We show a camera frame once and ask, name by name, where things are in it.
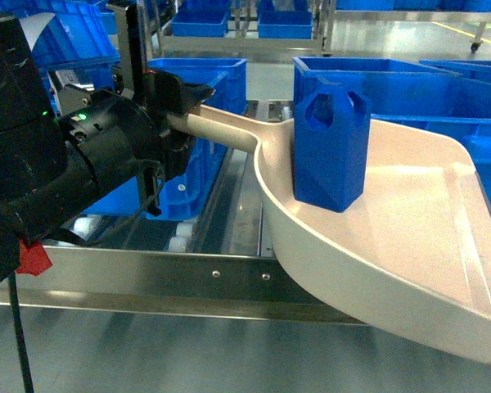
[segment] white dustpan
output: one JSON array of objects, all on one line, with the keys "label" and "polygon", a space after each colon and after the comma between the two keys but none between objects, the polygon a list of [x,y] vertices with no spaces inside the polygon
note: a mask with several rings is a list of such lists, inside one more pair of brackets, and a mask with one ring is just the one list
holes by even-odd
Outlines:
[{"label": "white dustpan", "polygon": [[491,363],[491,215],[459,143],[373,120],[364,193],[339,214],[295,200],[292,120],[207,106],[170,120],[255,154],[277,258],[305,290],[377,328]]}]

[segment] black wire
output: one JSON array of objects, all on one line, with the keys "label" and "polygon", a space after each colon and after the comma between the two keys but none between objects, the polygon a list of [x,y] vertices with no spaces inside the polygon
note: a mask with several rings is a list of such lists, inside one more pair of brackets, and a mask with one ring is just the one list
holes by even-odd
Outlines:
[{"label": "black wire", "polygon": [[16,348],[18,349],[18,358],[22,368],[22,380],[24,381],[25,393],[34,393],[33,378],[29,367],[29,358],[27,348],[25,347],[24,329],[20,319],[20,305],[18,304],[18,293],[16,291],[16,274],[13,272],[9,278],[9,300],[13,312],[13,321],[15,323]]}]

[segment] yellow line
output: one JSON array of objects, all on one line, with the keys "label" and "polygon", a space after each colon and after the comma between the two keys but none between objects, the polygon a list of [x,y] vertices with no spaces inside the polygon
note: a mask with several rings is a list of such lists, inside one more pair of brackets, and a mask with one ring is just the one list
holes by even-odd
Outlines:
[{"label": "yellow line", "polygon": [[[464,34],[466,35],[467,37],[472,37],[474,38],[475,35],[472,34],[472,33],[468,33],[464,30],[460,30],[460,29],[457,29],[455,27],[452,27],[452,26],[447,26],[447,25],[444,25],[443,23],[440,23],[440,22],[433,22],[435,25],[437,26],[440,26],[440,27],[444,27],[445,29],[450,29],[452,31],[456,31],[457,33],[460,33],[460,34]],[[485,43],[490,43],[491,44],[491,40],[490,39],[486,39],[486,38],[482,38],[482,41],[485,42]]]}]

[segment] concrete floor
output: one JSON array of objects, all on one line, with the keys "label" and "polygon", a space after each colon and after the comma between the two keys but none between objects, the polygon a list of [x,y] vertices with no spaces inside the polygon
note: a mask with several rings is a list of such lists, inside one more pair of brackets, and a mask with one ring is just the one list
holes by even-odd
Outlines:
[{"label": "concrete floor", "polygon": [[[473,32],[472,25],[452,25]],[[491,39],[491,29],[484,35]],[[469,58],[434,24],[338,23],[335,56]],[[475,55],[491,59],[491,44]],[[249,99],[291,99],[290,56],[251,62]],[[37,392],[491,392],[476,364],[371,327],[23,309]],[[22,392],[0,306],[0,393]]]}]

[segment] blue bottle-shaped object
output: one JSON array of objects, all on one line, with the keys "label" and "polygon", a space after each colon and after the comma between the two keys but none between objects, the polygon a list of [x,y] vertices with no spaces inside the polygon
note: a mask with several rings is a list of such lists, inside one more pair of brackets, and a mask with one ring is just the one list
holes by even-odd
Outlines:
[{"label": "blue bottle-shaped object", "polygon": [[371,109],[364,96],[320,79],[295,108],[295,198],[343,212],[363,192]]}]

